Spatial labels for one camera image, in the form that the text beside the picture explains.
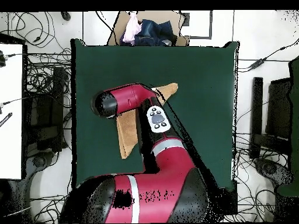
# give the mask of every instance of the cardboard box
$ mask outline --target cardboard box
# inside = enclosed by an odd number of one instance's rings
[[[138,11],[137,13],[138,21],[142,22],[143,19],[152,20],[157,24],[161,24],[167,21],[171,22],[172,31],[175,36],[177,36],[175,46],[188,46],[190,41],[190,36],[179,36],[179,31],[183,26],[185,17],[171,10],[146,10]],[[127,23],[130,20],[130,15],[125,11],[120,11],[117,15],[116,21],[114,23],[114,32],[116,36],[116,41],[119,43],[121,35],[123,35]],[[115,46],[114,33],[112,32],[107,45]]]

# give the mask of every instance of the black border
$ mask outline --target black border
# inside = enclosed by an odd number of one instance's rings
[[[27,45],[24,40],[8,36],[6,34],[0,33],[0,43],[1,44],[20,44],[23,46],[22,53],[27,54]],[[22,98],[26,97],[25,89],[27,84],[27,55],[22,55]],[[21,179],[26,177],[26,156],[27,156],[27,143],[28,143],[28,133],[27,133],[27,107],[25,107],[25,101],[22,100],[22,148],[21,148]]]
[[[76,188],[77,183],[77,118],[76,118],[76,44],[71,39],[71,113],[72,113],[72,183],[71,188]]]

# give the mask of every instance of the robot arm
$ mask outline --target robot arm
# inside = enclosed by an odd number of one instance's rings
[[[207,183],[195,165],[201,160],[194,159],[196,156],[187,151],[154,91],[142,84],[101,91],[92,98],[91,108],[104,118],[136,109],[138,144],[145,172],[99,180],[96,189],[93,186],[91,192],[84,193],[88,203],[79,217],[82,223],[205,220],[211,207]]]

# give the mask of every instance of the tangled wires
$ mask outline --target tangled wires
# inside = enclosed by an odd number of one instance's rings
[[[49,223],[49,222],[51,222],[52,224],[57,223],[59,221],[59,215],[60,215],[60,211],[61,211],[64,200],[65,200],[65,196],[62,196],[62,195],[57,195],[54,197],[31,198],[30,199],[31,202],[33,202],[33,201],[41,201],[41,202],[49,201],[49,203],[46,206],[44,206],[38,214],[35,215],[33,222],[34,223]],[[40,220],[40,217],[43,214],[47,214],[47,216],[49,216],[50,219],[49,220]]]
[[[64,104],[65,108],[71,107],[69,95],[70,79],[71,79],[71,50],[63,49],[59,54],[28,54],[27,61],[27,84],[25,92],[29,97],[37,94],[50,95],[55,99],[62,95],[68,99],[68,104]],[[59,94],[53,92],[53,71],[55,67],[62,67],[65,72],[63,90]]]
[[[272,221],[275,216],[275,207],[274,204],[263,203],[262,200],[259,199],[261,194],[267,193],[267,196],[273,196],[275,193],[269,189],[262,189],[254,193],[252,192],[252,187],[256,185],[256,183],[249,184],[248,181],[250,178],[253,178],[255,173],[255,164],[253,160],[249,159],[249,148],[244,148],[252,144],[249,140],[244,138],[244,135],[250,135],[247,133],[235,133],[237,136],[237,153],[235,154],[236,158],[236,166],[234,168],[233,178],[238,183],[238,191],[241,190],[242,186],[245,186],[245,191],[249,194],[247,197],[244,197],[244,190],[242,190],[243,197],[238,193],[238,214],[226,216],[226,222],[257,222],[257,221]],[[275,162],[279,162],[281,157],[283,157],[286,161],[284,164],[287,164],[287,157],[285,157],[281,153],[274,152],[271,149],[261,148],[263,151],[260,155],[260,158],[263,159],[275,159]]]
[[[14,12],[14,17],[11,19],[11,27],[12,27],[12,22],[15,18],[18,18],[16,28],[15,29],[7,29],[0,31],[0,33],[8,32],[9,35],[12,34],[12,32],[16,32],[16,34],[24,39],[27,43],[29,43],[32,46],[38,47],[38,48],[44,48],[47,46],[50,42],[52,42],[54,39],[56,40],[57,44],[59,47],[63,50],[62,46],[58,42],[55,36],[55,27],[54,27],[54,22],[52,16],[49,14],[49,12],[44,12],[45,17],[46,17],[46,22],[47,22],[47,28],[45,30],[42,22],[40,21],[39,18],[37,18],[34,14],[29,13],[29,12],[23,12],[22,14],[18,14],[17,12]],[[21,33],[24,30],[26,30],[26,22],[24,21],[25,16],[30,16],[30,23],[34,20],[38,22],[38,25],[40,27],[37,27],[35,29],[29,30],[27,33]],[[53,34],[50,34],[50,20],[51,19],[51,26],[53,28]],[[37,31],[37,37],[34,37],[35,39],[33,41],[29,40],[29,35],[33,35],[33,33],[36,33]]]

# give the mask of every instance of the dark green mat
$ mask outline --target dark green mat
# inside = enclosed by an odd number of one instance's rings
[[[237,43],[226,48],[87,47],[75,40],[77,184],[89,176],[142,170],[138,146],[121,159],[116,121],[95,116],[91,97],[126,83],[162,86],[176,82],[179,88],[169,103],[218,186],[232,188],[236,48]]]

